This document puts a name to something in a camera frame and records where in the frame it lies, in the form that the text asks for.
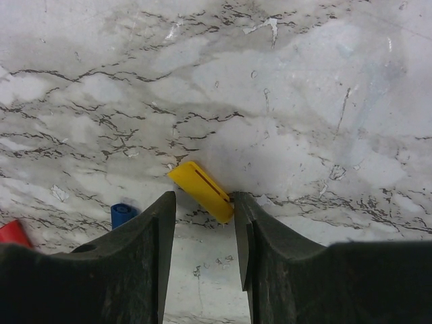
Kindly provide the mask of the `yellow pen cap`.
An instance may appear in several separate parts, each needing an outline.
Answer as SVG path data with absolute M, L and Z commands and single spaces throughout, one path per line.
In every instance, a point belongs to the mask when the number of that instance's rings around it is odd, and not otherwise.
M 193 161 L 185 162 L 167 175 L 219 223 L 230 222 L 234 209 L 229 196 L 198 164 Z

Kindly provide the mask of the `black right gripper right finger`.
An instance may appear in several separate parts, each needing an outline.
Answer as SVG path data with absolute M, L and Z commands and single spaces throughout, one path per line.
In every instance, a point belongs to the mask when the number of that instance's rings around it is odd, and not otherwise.
M 253 323 L 430 323 L 431 243 L 323 246 L 245 192 L 234 195 L 242 289 Z

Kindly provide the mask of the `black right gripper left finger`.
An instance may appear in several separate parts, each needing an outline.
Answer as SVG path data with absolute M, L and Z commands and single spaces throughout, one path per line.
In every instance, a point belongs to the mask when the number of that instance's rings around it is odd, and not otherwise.
M 161 323 L 176 195 L 69 253 L 1 245 L 2 323 Z

